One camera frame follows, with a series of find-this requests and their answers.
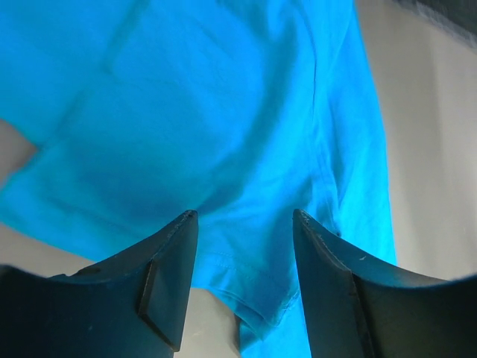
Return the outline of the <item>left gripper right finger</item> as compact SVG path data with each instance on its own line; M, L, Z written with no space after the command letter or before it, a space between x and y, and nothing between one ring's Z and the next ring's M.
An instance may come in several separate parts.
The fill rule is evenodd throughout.
M314 357L474 357L476 277L405 270L293 215L294 253Z

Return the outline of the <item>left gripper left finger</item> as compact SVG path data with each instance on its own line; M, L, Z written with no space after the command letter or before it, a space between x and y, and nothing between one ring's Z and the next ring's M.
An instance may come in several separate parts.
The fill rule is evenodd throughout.
M73 275L1 267L3 357L172 357L180 350L198 243L188 210Z

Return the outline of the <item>blue t shirt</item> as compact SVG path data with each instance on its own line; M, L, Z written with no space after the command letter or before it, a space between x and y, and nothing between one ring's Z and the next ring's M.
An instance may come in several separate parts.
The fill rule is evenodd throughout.
M6 225L99 261L196 210L243 357L310 354L294 210L396 260L352 1L3 1L1 117L37 147Z

